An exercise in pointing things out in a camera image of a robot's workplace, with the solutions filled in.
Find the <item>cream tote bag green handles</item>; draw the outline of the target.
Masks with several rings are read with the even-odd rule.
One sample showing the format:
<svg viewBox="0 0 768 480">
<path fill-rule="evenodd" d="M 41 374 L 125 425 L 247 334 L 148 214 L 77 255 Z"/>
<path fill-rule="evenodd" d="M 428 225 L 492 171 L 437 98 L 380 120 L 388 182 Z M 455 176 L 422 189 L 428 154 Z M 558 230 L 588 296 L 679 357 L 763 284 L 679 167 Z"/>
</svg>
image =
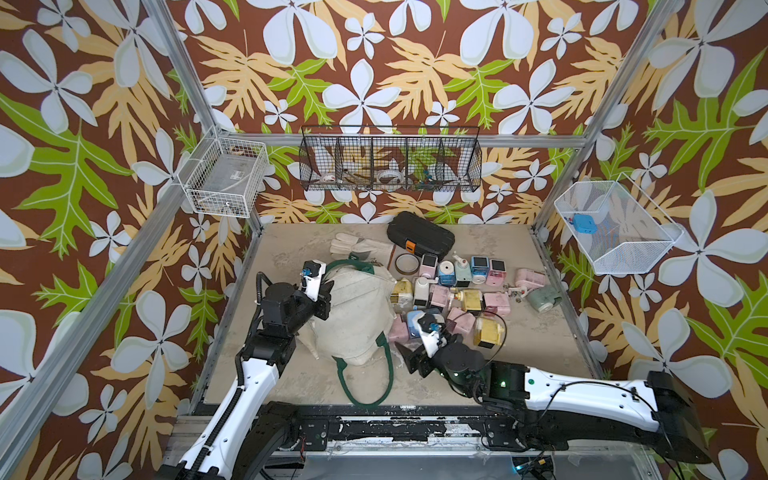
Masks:
<svg viewBox="0 0 768 480">
<path fill-rule="evenodd" d="M 394 384 L 394 365 L 388 333 L 395 320 L 390 302 L 396 281 L 389 271 L 360 260 L 335 260 L 326 266 L 325 285 L 331 283 L 330 310 L 325 320 L 313 317 L 299 330 L 299 340 L 317 359 L 331 358 L 349 401 L 362 409 L 379 406 Z M 372 402 L 356 399 L 347 385 L 345 370 L 362 366 L 381 349 L 387 364 L 387 385 Z"/>
</svg>

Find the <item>pink electric pencil sharpener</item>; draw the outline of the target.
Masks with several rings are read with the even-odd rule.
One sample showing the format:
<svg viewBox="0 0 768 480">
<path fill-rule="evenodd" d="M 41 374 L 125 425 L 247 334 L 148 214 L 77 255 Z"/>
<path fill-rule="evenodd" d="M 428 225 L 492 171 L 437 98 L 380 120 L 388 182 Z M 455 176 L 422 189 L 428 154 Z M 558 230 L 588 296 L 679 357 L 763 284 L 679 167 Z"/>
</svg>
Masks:
<svg viewBox="0 0 768 480">
<path fill-rule="evenodd" d="M 393 320 L 387 339 L 390 343 L 407 343 L 410 340 L 408 324 L 401 315 L 397 315 Z"/>
</svg>

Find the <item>white pencil sharpener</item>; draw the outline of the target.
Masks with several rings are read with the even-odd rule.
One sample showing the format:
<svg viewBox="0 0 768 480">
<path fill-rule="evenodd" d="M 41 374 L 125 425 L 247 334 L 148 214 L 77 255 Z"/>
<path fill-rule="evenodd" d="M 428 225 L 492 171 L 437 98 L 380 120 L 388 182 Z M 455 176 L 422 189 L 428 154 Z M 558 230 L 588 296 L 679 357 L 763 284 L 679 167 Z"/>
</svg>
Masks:
<svg viewBox="0 0 768 480">
<path fill-rule="evenodd" d="M 426 307 L 430 297 L 432 281 L 426 277 L 417 277 L 414 280 L 413 304 L 415 307 Z"/>
</svg>

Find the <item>green pencil sharpener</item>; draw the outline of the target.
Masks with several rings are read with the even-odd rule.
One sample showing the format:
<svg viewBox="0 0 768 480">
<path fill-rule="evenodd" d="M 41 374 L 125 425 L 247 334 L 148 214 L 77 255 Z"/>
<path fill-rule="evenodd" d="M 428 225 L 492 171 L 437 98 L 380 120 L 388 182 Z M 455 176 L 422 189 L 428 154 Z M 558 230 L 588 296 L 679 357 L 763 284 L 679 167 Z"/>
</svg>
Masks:
<svg viewBox="0 0 768 480">
<path fill-rule="evenodd" d="M 454 254 L 453 263 L 455 286 L 457 288 L 468 288 L 472 284 L 473 279 L 469 261 L 458 254 Z"/>
</svg>

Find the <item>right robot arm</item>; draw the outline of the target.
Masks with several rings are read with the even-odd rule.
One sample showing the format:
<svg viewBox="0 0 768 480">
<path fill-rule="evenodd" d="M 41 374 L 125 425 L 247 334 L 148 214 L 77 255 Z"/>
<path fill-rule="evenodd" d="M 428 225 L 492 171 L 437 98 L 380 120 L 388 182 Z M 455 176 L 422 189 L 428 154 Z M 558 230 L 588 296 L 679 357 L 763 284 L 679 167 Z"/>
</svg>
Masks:
<svg viewBox="0 0 768 480">
<path fill-rule="evenodd" d="M 616 441 L 681 463 L 712 460 L 692 397 L 666 372 L 640 380 L 583 379 L 489 361 L 458 341 L 396 348 L 409 373 L 437 372 L 458 394 L 506 418 L 508 431 L 495 436 L 495 448 L 554 451 L 575 440 Z"/>
</svg>

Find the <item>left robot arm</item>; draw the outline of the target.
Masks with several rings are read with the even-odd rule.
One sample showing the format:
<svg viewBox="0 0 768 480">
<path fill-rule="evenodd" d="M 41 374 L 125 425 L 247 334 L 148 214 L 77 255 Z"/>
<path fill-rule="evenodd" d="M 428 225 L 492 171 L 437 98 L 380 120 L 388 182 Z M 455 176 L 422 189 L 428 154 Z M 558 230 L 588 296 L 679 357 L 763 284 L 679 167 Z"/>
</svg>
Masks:
<svg viewBox="0 0 768 480">
<path fill-rule="evenodd" d="M 157 479 L 251 479 L 295 432 L 295 408 L 258 417 L 296 348 L 298 331 L 311 319 L 326 320 L 332 280 L 303 277 L 298 285 L 273 283 L 257 274 L 256 311 L 235 356 L 236 378 L 204 431 Z"/>
</svg>

